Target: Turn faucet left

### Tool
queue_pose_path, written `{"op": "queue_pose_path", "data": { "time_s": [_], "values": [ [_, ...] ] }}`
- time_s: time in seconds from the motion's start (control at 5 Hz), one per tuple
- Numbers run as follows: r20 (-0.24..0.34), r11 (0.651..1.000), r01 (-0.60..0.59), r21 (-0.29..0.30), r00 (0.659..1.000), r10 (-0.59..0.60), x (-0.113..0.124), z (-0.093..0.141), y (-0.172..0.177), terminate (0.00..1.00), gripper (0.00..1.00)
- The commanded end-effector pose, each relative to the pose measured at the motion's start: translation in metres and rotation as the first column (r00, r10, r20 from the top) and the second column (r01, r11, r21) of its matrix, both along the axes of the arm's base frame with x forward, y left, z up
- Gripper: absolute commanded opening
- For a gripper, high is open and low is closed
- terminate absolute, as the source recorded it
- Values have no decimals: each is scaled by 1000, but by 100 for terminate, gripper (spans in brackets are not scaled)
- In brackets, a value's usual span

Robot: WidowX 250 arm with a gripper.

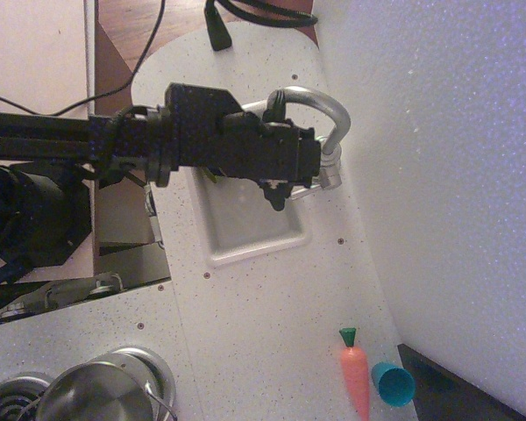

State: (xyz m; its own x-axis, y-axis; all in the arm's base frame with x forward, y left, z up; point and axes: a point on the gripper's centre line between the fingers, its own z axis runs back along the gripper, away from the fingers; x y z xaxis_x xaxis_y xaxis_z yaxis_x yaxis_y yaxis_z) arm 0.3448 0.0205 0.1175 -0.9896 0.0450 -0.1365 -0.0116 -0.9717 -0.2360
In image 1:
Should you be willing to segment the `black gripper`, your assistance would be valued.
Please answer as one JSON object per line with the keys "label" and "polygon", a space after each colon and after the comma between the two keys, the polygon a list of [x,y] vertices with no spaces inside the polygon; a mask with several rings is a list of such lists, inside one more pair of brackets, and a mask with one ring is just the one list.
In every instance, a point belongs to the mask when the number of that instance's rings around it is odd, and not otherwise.
{"label": "black gripper", "polygon": [[286,117],[287,99],[277,89],[267,99],[262,119],[226,89],[172,83],[165,92],[163,162],[214,168],[231,178],[259,183],[275,211],[283,211],[294,183],[318,175],[321,147],[312,129]]}

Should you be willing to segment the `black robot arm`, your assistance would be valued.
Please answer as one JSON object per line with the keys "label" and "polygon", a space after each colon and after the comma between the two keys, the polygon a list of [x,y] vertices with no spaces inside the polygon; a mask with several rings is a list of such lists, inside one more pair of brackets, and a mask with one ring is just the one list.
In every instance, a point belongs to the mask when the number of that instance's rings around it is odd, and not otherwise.
{"label": "black robot arm", "polygon": [[287,91],[245,110],[226,89],[170,84],[165,103],[135,105],[113,117],[84,120],[0,113],[0,160],[89,164],[94,178],[141,170],[159,188],[182,167],[257,183],[282,211],[293,187],[318,176],[321,145],[313,129],[286,116]]}

